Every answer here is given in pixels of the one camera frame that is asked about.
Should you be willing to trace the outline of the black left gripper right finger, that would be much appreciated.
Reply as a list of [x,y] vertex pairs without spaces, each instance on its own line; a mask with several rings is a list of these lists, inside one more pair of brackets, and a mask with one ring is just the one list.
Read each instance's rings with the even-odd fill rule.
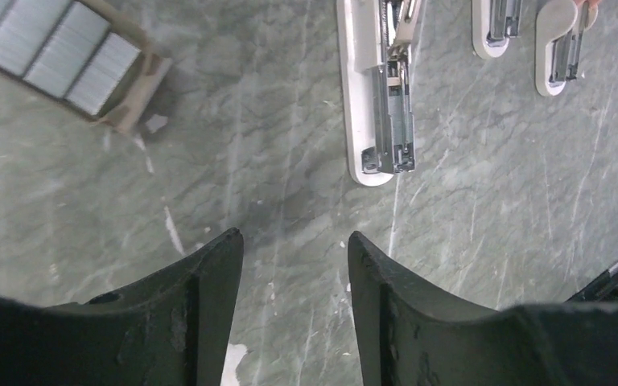
[[480,306],[360,232],[348,241],[366,385],[618,385],[618,302]]

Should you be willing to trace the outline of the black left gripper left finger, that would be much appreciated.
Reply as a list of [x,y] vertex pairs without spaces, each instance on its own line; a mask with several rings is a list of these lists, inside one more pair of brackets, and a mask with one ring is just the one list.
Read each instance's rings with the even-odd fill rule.
[[0,297],[0,385],[218,385],[243,257],[230,228],[86,303]]

